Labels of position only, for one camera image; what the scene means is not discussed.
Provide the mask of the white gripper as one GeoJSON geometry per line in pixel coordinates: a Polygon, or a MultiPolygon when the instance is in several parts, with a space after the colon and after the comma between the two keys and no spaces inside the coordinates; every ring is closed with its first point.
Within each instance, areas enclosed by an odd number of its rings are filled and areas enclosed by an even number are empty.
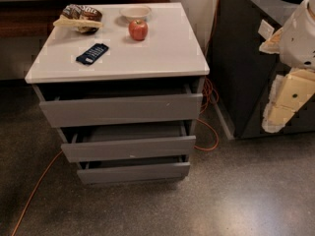
{"type": "Polygon", "coordinates": [[[276,75],[263,113],[263,130],[277,133],[315,93],[315,0],[303,0],[259,51],[280,53],[281,61],[294,67],[276,75]]]}

